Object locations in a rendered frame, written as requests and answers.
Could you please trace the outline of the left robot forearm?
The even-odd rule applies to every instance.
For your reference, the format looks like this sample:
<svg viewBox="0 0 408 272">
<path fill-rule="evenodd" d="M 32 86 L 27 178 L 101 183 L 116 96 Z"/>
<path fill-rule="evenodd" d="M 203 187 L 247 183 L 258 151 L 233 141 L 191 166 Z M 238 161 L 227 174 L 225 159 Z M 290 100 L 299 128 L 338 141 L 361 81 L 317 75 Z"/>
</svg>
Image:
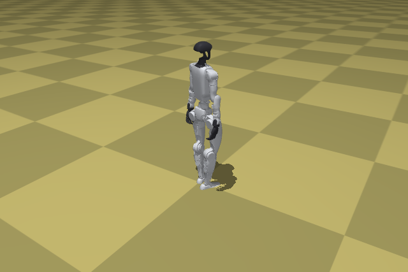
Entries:
<svg viewBox="0 0 408 272">
<path fill-rule="evenodd" d="M 194 96 L 194 91 L 189 86 L 189 99 L 188 103 L 190 104 L 190 108 L 194 107 L 194 103 L 196 102 L 196 98 Z"/>
</svg>

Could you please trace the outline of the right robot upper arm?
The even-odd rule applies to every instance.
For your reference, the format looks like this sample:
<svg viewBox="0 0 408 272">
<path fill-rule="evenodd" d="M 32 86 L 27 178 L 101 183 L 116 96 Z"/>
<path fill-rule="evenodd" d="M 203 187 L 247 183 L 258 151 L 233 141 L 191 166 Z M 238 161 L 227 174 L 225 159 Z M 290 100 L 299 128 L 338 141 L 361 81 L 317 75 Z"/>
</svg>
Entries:
<svg viewBox="0 0 408 272">
<path fill-rule="evenodd" d="M 210 100 L 211 100 L 211 102 L 214 102 L 214 97 L 218 96 L 217 95 L 218 74 L 213 69 L 207 69 L 206 70 L 206 78 L 208 80 L 208 85 L 209 85 Z"/>
</svg>

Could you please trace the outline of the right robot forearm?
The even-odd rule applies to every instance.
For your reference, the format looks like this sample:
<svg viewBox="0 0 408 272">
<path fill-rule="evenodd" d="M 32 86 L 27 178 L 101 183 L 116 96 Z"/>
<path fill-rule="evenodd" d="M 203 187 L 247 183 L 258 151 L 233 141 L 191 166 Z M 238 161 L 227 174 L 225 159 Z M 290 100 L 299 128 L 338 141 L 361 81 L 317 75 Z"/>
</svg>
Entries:
<svg viewBox="0 0 408 272">
<path fill-rule="evenodd" d="M 221 97 L 220 96 L 215 96 L 214 97 L 214 103 L 212 104 L 212 111 L 213 111 L 213 121 L 214 121 L 214 119 L 216 119 L 217 120 L 217 125 L 219 125 L 221 123 L 221 119 L 220 119 L 220 117 L 221 117 L 220 103 L 221 103 Z"/>
</svg>

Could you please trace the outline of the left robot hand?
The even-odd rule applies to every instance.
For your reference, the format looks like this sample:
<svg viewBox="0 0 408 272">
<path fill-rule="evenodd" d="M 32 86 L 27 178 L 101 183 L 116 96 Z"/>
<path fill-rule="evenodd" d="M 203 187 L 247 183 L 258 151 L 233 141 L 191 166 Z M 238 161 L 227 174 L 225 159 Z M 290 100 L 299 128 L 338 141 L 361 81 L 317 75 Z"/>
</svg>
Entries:
<svg viewBox="0 0 408 272">
<path fill-rule="evenodd" d="M 187 113 L 186 113 L 186 122 L 187 122 L 188 124 L 193 124 L 192 122 L 194 122 L 194 121 L 191 121 L 191 119 L 189 118 L 189 112 L 192 111 L 192 110 L 194 109 L 194 107 L 193 107 L 193 108 L 190 108 L 190 104 L 188 103 L 188 104 L 187 104 L 187 109 L 188 109 L 188 111 L 187 111 Z"/>
</svg>

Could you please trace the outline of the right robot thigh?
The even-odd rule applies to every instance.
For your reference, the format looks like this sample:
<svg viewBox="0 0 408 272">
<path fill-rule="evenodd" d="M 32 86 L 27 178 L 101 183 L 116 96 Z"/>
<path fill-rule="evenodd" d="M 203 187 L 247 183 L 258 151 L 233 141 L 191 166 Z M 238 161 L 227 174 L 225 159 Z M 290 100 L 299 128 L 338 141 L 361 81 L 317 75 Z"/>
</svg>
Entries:
<svg viewBox="0 0 408 272">
<path fill-rule="evenodd" d="M 212 125 L 213 124 L 213 122 L 212 122 L 213 121 L 213 115 L 208 114 L 206 116 L 205 120 L 206 120 L 206 126 L 210 129 L 209 130 L 209 137 L 210 137 L 212 129 L 213 129 L 213 125 Z M 214 139 L 210 140 L 210 148 L 206 149 L 203 152 L 204 158 L 207 159 L 207 154 L 209 152 L 214 152 L 215 155 L 217 154 L 218 149 L 219 149 L 220 144 L 221 144 L 221 139 L 222 139 L 222 124 L 220 123 L 219 127 L 218 127 L 218 133 L 216 134 L 216 137 Z"/>
</svg>

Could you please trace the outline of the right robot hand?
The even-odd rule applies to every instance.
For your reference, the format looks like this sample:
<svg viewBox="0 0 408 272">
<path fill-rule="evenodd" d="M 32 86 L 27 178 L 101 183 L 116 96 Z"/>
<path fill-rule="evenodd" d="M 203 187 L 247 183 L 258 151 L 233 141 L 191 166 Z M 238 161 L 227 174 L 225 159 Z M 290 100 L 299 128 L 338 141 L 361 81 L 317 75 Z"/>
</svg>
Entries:
<svg viewBox="0 0 408 272">
<path fill-rule="evenodd" d="M 216 120 L 216 119 L 214 119 L 212 125 L 213 125 L 213 129 L 212 129 L 212 132 L 211 132 L 210 137 L 209 137 L 209 138 L 206 138 L 207 140 L 212 140 L 212 139 L 214 139 L 214 138 L 216 137 L 216 134 L 218 133 L 218 127 L 219 127 L 219 125 L 217 125 L 217 120 Z"/>
</svg>

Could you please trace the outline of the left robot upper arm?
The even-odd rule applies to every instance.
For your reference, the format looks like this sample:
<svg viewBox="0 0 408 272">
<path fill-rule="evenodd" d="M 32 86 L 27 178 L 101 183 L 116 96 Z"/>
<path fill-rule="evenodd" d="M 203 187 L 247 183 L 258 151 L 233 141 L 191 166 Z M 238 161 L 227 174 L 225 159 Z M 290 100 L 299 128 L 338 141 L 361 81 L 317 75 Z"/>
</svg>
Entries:
<svg viewBox="0 0 408 272">
<path fill-rule="evenodd" d="M 195 63 L 195 62 L 194 62 Z M 190 88 L 193 90 L 193 82 L 192 82 L 192 73 L 191 73 L 191 68 L 193 66 L 194 63 L 191 63 L 189 65 L 189 70 L 190 70 Z"/>
</svg>

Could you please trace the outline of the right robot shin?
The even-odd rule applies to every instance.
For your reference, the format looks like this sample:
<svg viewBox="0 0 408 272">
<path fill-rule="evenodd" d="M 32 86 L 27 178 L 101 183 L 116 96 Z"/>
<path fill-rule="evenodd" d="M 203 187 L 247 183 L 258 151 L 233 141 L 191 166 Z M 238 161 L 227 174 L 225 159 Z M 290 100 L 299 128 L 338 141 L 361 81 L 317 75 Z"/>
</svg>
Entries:
<svg viewBox="0 0 408 272">
<path fill-rule="evenodd" d="M 203 160 L 203 169 L 205 172 L 205 180 L 204 183 L 206 186 L 210 185 L 210 180 L 212 178 L 212 173 L 215 169 L 217 154 L 215 155 L 214 152 L 209 152 L 207 154 L 207 159 Z"/>
</svg>

